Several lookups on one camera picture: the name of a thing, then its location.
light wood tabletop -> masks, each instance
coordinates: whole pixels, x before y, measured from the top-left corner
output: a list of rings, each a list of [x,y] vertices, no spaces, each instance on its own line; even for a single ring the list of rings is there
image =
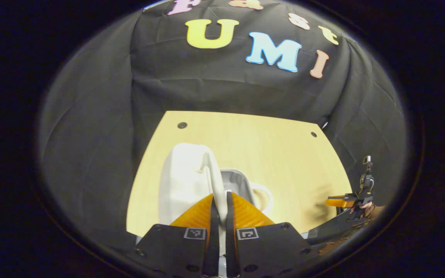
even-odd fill
[[[181,122],[187,127],[178,128]],[[219,167],[239,169],[249,181],[267,187],[274,197],[269,218],[274,223],[289,222],[298,232],[336,216],[336,209],[324,204],[328,196],[351,192],[338,155],[316,124],[243,114],[167,111],[131,188],[128,232],[144,236],[159,223],[161,171],[179,143],[206,145]]]

black cloth backdrop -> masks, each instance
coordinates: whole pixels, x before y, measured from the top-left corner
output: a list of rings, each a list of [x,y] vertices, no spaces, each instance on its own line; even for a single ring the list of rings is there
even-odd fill
[[[364,172],[362,159],[372,155],[376,202],[388,203],[403,175],[408,128],[385,65],[323,15],[276,0],[261,4],[263,10],[253,10],[205,0],[168,16],[174,3],[161,3],[113,23],[64,65],[42,107],[39,155],[47,192],[84,235],[120,252],[134,245],[126,232],[129,193],[167,110],[254,114],[320,127],[328,122],[324,132],[352,190]],[[293,25],[290,12],[306,18],[311,29]],[[200,18],[212,21],[208,39],[219,37],[218,19],[239,21],[231,43],[190,46],[184,23]],[[325,39],[319,25],[332,30],[339,45]],[[298,72],[247,62],[249,32],[266,33],[275,44],[302,44]],[[318,49],[330,57],[321,79],[309,73]]]

yellow letter u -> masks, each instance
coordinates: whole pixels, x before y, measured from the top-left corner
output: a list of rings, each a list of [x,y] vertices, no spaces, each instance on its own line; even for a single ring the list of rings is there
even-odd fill
[[[221,35],[217,39],[206,39],[205,28],[211,21],[209,19],[195,19],[185,23],[189,27],[187,32],[187,42],[200,49],[218,49],[227,46],[233,39],[235,25],[240,24],[233,19],[219,19],[217,23],[221,25]]]

blue letter m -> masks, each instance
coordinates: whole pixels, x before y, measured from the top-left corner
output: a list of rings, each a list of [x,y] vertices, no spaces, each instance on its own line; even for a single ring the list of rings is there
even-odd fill
[[[269,65],[274,65],[279,57],[281,57],[281,61],[277,62],[278,68],[291,72],[298,71],[298,68],[296,67],[296,58],[298,56],[298,50],[302,48],[301,44],[292,41],[291,39],[285,39],[276,47],[267,34],[250,32],[249,35],[253,37],[254,43],[252,46],[252,53],[247,57],[247,61],[250,63],[263,64],[263,52]]]

foam letter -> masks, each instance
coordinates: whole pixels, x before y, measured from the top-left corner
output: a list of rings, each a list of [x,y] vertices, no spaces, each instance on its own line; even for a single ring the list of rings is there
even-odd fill
[[[250,9],[261,10],[263,7],[260,5],[258,0],[233,0],[229,2],[229,5],[233,7],[248,7]]]
[[[191,46],[200,49],[218,49],[227,46],[233,40],[235,25],[240,24],[233,19],[219,19],[217,23],[221,25],[221,35],[217,39],[206,39],[205,28],[210,22],[209,19],[195,19],[185,23],[189,27],[187,42]]]
[[[305,30],[310,30],[310,26],[308,25],[308,21],[301,16],[298,16],[296,14],[288,14],[288,19],[291,21],[291,23],[295,24],[296,26],[300,28],[304,28]]]
[[[285,39],[276,47],[267,34],[250,32],[249,35],[253,37],[254,43],[252,53],[246,58],[247,61],[250,63],[263,64],[263,52],[269,65],[274,65],[274,63],[281,58],[281,61],[277,63],[278,68],[291,72],[298,71],[296,58],[298,57],[298,50],[302,48],[301,44],[291,39]]]
[[[191,10],[191,8],[189,8],[189,5],[195,7],[196,5],[200,4],[200,0],[176,0],[175,3],[175,7],[172,11],[168,12],[168,15],[189,11]]]
[[[317,61],[313,70],[310,71],[310,75],[315,78],[322,78],[322,70],[324,69],[325,62],[329,59],[329,55],[322,50],[317,51]]]
[[[318,28],[322,29],[322,34],[324,35],[324,37],[329,41],[332,42],[333,44],[339,44],[339,42],[337,42],[334,38],[337,37],[336,35],[334,35],[331,30],[322,27],[322,26],[318,26]]]

